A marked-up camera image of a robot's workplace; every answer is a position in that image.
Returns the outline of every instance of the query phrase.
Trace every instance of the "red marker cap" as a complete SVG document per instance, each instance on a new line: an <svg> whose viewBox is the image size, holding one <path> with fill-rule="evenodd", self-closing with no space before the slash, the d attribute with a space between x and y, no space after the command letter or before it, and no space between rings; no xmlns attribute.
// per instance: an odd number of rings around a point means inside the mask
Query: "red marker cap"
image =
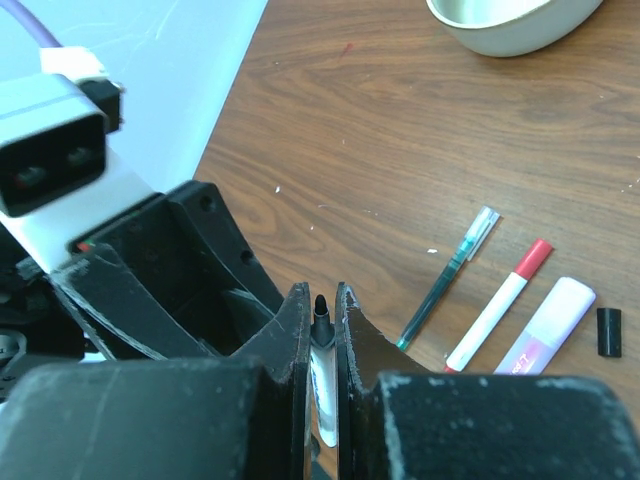
<svg viewBox="0 0 640 480"><path fill-rule="evenodd" d="M537 239L527 253L524 254L514 272L526 281L531 280L531 277L533 277L536 270L540 268L540 265L543 264L552 250L553 246L549 242L545 242L541 238Z"/></svg>

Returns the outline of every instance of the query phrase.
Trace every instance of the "white highlighter cap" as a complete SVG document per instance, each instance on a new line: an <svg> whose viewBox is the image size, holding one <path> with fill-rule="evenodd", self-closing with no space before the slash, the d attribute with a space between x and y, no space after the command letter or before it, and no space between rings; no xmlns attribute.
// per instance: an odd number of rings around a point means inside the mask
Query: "white highlighter cap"
<svg viewBox="0 0 640 480"><path fill-rule="evenodd" d="M562 277L531 317L525 331L557 350L595 299L596 294L589 287L573 278Z"/></svg>

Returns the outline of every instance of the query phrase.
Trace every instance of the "pink highlighter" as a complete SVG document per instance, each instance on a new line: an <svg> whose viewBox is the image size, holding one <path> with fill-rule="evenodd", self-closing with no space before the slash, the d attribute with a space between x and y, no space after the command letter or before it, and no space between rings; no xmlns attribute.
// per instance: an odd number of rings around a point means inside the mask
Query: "pink highlighter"
<svg viewBox="0 0 640 480"><path fill-rule="evenodd" d="M573 278L562 277L494 373L542 373L595 299L596 294L589 287Z"/></svg>

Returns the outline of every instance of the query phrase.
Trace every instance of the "bowl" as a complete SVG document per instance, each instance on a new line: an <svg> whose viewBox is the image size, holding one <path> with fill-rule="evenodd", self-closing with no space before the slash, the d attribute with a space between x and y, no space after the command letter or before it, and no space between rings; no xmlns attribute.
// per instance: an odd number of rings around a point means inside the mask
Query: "bowl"
<svg viewBox="0 0 640 480"><path fill-rule="evenodd" d="M513 57L555 42L603 0L427 0L431 13L465 47Z"/></svg>

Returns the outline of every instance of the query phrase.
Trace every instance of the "green pen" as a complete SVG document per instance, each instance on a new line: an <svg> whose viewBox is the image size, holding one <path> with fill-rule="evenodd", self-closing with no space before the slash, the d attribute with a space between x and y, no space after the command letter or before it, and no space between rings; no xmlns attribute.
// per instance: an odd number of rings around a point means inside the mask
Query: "green pen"
<svg viewBox="0 0 640 480"><path fill-rule="evenodd" d="M405 327L402 335L396 342L396 346L405 351L411 343L411 340L418 334L418 331L427 321L433 308L438 304L438 301L447 291L451 282L460 271L462 264L465 260L471 260L476 254L482 242L484 242L491 229L494 227L500 214L489 207L482 207L480 213L467 230L464 238L458 245L458 249L453 254L447 266L444 267L442 273L434 283L433 287L425 297L422 305L418 308L409 324Z"/></svg>

